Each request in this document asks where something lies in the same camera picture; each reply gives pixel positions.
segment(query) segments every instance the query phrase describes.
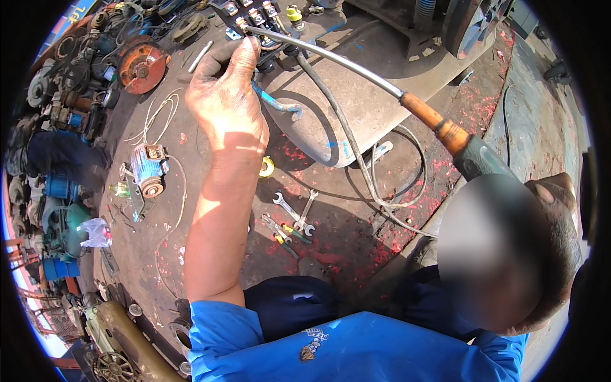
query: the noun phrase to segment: metal rod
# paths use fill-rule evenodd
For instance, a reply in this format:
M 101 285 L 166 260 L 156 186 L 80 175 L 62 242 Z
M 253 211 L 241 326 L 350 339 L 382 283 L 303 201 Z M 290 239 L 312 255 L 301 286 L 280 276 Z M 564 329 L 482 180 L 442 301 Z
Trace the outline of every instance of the metal rod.
M 345 67 L 346 69 L 352 70 L 354 73 L 368 79 L 369 81 L 373 82 L 374 84 L 378 85 L 379 87 L 381 87 L 382 89 L 386 90 L 388 93 L 393 95 L 397 100 L 400 100 L 401 96 L 403 96 L 403 90 L 399 89 L 397 86 L 394 86 L 390 82 L 386 81 L 384 78 L 378 76 L 376 73 L 373 73 L 371 70 L 363 68 L 359 64 L 352 62 L 348 59 L 345 59 L 344 57 L 341 57 L 340 55 L 330 52 L 324 48 L 320 48 L 319 46 L 309 44 L 302 40 L 294 39 L 293 37 L 289 37 L 284 34 L 271 32 L 271 31 L 268 31 L 267 29 L 255 28 L 250 25 L 246 26 L 244 30 L 248 32 L 253 32 L 256 34 L 265 35 L 274 41 L 286 42 L 292 45 L 296 45 L 302 49 L 309 50 L 313 53 L 319 54 L 320 56 L 326 59 L 329 59 L 335 62 L 336 64 L 340 64 L 341 66 Z
M 191 64 L 191 66 L 189 67 L 189 70 L 188 70 L 189 73 L 193 73 L 195 71 L 195 68 L 197 68 L 197 66 L 199 65 L 199 62 L 202 60 L 203 55 L 206 54 L 210 50 L 210 47 L 212 46 L 212 44 L 214 44 L 214 41 L 212 40 L 208 41 L 206 46 L 203 47 L 202 51 L 197 55 L 197 57 L 195 57 L 195 61 L 193 61 L 193 64 Z

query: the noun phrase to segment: black hose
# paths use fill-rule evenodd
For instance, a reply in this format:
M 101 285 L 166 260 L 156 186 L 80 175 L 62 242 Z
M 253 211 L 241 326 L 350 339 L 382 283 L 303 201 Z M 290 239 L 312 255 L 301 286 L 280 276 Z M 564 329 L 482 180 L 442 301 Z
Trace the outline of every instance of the black hose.
M 342 107 L 339 105 L 339 103 L 335 99 L 335 96 L 333 96 L 333 93 L 331 93 L 331 90 L 329 90 L 327 85 L 324 83 L 323 79 L 318 75 L 318 73 L 314 70 L 314 68 L 310 65 L 310 63 L 307 62 L 307 60 L 304 57 L 303 53 L 299 53 L 299 55 L 296 58 L 297 58 L 297 63 L 299 64 L 299 66 L 303 69 L 304 72 L 306 72 L 310 76 L 310 78 L 316 84 L 316 86 L 318 86 L 320 91 L 327 98 L 327 101 L 329 101 L 329 104 L 331 105 L 331 108 L 333 109 L 333 111 L 337 115 L 337 118 L 340 121 L 340 125 L 342 126 L 342 129 L 344 130 L 344 133 L 346 134 L 346 138 L 348 139 L 348 143 L 350 144 L 350 147 L 352 148 L 354 156 L 356 157 L 356 161 L 359 164 L 359 169 L 360 169 L 361 173 L 363 174 L 363 178 L 365 179 L 365 184 L 367 185 L 367 189 L 369 190 L 369 193 L 371 194 L 373 200 L 376 203 L 382 205 L 382 207 L 384 207 L 384 210 L 390 216 L 390 218 L 393 219 L 400 226 L 404 227 L 405 229 L 408 229 L 410 231 L 419 233 L 419 234 L 424 235 L 424 236 L 436 237 L 435 235 L 432 235 L 430 233 L 426 233 L 424 231 L 421 231 L 421 230 L 418 230 L 418 229 L 415 229 L 413 227 L 410 227 L 410 226 L 406 225 L 401 220 L 399 220 L 395 215 L 393 215 L 392 211 L 390 211 L 390 209 L 389 209 L 391 207 L 392 208 L 402 208 L 402 207 L 407 207 L 408 205 L 412 205 L 412 204 L 414 204 L 420 198 L 420 196 L 424 192 L 424 189 L 426 187 L 426 176 L 428 175 L 428 172 L 427 172 L 427 166 L 426 166 L 426 159 L 425 159 L 424 153 L 422 152 L 422 147 L 420 146 L 420 143 L 418 142 L 417 145 L 418 145 L 419 150 L 420 150 L 420 152 L 422 154 L 422 161 L 423 161 L 422 164 L 424 166 L 424 172 L 423 172 L 424 180 L 423 180 L 423 184 L 422 184 L 422 189 L 420 190 L 418 195 L 413 200 L 410 200 L 407 203 L 391 204 L 391 203 L 384 202 L 382 200 L 382 198 L 380 197 L 380 195 L 379 195 L 379 192 L 377 190 L 377 185 L 375 185 L 373 179 L 371 178 L 371 176 L 369 174 L 369 171 L 367 170 L 367 167 L 365 165 L 365 160 L 363 159 L 363 156 L 360 153 L 360 149 L 359 149 L 358 143 L 356 142 L 356 138 L 354 137 L 352 129 L 348 125 L 348 120 L 346 119 L 346 115 L 344 115 L 344 113 L 342 111 Z M 415 136 L 411 133 L 411 131 L 409 131 L 405 127 L 403 127 L 403 128 L 408 132 L 408 135 L 410 135 L 412 138 L 415 139 Z M 374 160 L 374 157 L 373 157 L 374 154 L 375 154 L 375 151 L 372 153 L 372 161 Z M 374 174 L 375 170 L 374 170 L 373 162 L 371 163 L 371 169 L 372 169 L 373 174 Z

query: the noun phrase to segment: blue shirt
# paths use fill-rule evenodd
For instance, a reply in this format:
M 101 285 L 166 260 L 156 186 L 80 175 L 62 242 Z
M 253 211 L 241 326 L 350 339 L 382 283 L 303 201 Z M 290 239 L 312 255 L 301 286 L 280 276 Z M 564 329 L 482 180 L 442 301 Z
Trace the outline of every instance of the blue shirt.
M 468 345 L 394 318 L 361 312 L 265 343 L 256 312 L 191 304 L 193 380 L 518 381 L 527 334 L 485 331 Z

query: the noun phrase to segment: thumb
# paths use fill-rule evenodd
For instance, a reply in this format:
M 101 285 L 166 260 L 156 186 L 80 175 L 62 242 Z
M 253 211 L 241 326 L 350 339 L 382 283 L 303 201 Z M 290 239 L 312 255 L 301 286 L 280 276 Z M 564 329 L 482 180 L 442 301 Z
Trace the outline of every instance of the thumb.
M 261 43 L 256 37 L 246 36 L 242 44 L 233 52 L 227 71 L 223 75 L 238 83 L 250 84 L 252 73 L 257 66 Z

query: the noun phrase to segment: blue motor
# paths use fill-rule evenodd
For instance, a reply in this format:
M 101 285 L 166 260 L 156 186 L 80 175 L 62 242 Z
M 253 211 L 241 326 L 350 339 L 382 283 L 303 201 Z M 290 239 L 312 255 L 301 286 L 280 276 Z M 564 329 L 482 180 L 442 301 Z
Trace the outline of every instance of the blue motor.
M 162 145 L 143 143 L 131 152 L 131 172 L 144 197 L 155 197 L 163 192 L 161 177 L 168 170 Z

